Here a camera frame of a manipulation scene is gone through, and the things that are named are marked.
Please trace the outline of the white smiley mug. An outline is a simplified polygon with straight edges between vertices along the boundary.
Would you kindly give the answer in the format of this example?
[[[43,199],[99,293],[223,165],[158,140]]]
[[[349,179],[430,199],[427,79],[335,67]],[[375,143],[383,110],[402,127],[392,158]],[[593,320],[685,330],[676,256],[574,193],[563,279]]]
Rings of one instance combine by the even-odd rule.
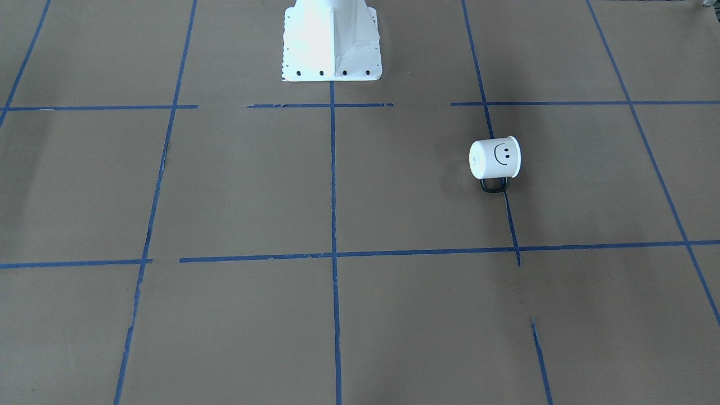
[[[519,141],[514,136],[475,141],[470,147],[469,161],[471,174],[479,180],[484,192],[505,192],[510,179],[520,173],[522,153]],[[486,181],[489,179],[501,180],[501,186],[488,187]]]

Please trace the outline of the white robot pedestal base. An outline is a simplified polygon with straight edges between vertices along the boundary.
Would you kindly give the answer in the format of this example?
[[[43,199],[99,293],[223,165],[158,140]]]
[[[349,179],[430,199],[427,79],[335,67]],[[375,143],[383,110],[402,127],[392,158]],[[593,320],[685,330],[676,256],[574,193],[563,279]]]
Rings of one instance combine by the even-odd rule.
[[[281,79],[365,82],[383,77],[378,14],[365,1],[296,1],[283,15]]]

